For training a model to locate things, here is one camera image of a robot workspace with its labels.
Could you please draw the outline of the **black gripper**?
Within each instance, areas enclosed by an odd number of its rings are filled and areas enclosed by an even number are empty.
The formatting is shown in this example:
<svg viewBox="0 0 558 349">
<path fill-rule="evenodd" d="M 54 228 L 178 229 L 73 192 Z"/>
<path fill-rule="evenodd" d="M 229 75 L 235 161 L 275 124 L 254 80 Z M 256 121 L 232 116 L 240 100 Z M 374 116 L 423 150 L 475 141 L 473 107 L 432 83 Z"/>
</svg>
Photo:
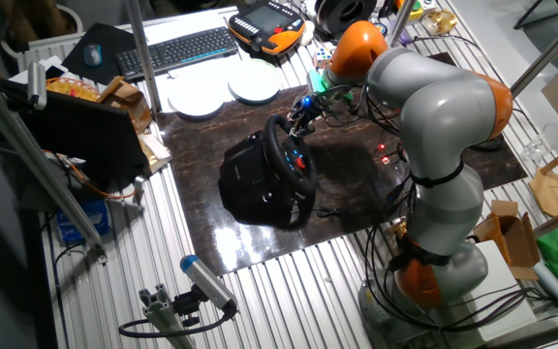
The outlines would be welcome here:
<svg viewBox="0 0 558 349">
<path fill-rule="evenodd" d="M 289 136 L 295 139 L 301 136 L 308 136 L 315 131 L 312 119 L 321 116 L 325 111 L 323 98 L 319 95 L 298 96 L 291 108 L 291 119 L 288 120 L 290 126 Z M 299 120 L 304 119 L 307 123 L 299 125 Z"/>
</svg>

